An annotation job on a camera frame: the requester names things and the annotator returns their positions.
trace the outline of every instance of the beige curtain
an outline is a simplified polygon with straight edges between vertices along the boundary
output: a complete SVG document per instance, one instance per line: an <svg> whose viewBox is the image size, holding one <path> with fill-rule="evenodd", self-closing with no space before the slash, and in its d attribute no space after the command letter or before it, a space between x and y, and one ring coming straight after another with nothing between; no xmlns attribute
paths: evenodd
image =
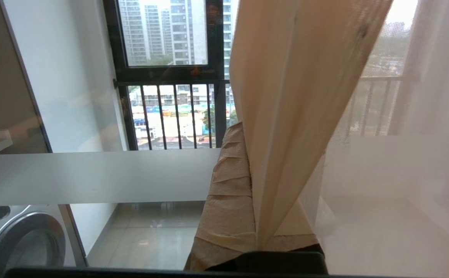
<svg viewBox="0 0 449 278"><path fill-rule="evenodd" d="M449 1L277 3L242 1L231 61L257 248L296 207L331 274L449 277Z"/></svg>

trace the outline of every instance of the black window frame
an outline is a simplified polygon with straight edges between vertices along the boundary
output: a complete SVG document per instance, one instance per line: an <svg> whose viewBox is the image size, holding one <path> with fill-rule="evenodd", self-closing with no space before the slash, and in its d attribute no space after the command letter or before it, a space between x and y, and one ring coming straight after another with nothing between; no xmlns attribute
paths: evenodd
<svg viewBox="0 0 449 278"><path fill-rule="evenodd" d="M193 94L192 85L206 84L207 102L209 103L210 97L214 98L215 123L213 124L215 124L215 126L212 127L212 129L215 130L215 146L217 148L221 147L222 139L226 132L225 87L226 84L229 84L229 78L226 78L227 76L225 76L224 73L223 0L205 0L207 65L129 66L124 45L124 31L122 28L118 0L103 0L103 5L113 54L113 62L115 65L116 79L113 80L113 83L119 92L129 150L138 150L138 143L128 87L140 86L142 90L143 86L150 85L156 85L158 87L158 93L159 86L161 85L173 85L174 88L176 88L175 86L177 85L189 85L191 94ZM210 18L207 14L207 8L210 5L214 5L218 10L217 14L213 14L213 18ZM182 149L179 125L178 134L180 139L180 149ZM164 149L166 149L166 138L164 138Z"/></svg>

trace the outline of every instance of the white wall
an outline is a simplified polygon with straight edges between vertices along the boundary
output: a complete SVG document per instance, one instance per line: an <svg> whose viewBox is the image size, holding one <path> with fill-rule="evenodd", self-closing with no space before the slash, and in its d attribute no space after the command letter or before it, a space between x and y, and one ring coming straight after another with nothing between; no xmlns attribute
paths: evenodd
<svg viewBox="0 0 449 278"><path fill-rule="evenodd" d="M101 0L4 0L54 153L127 149ZM115 204L72 205L86 253Z"/></svg>

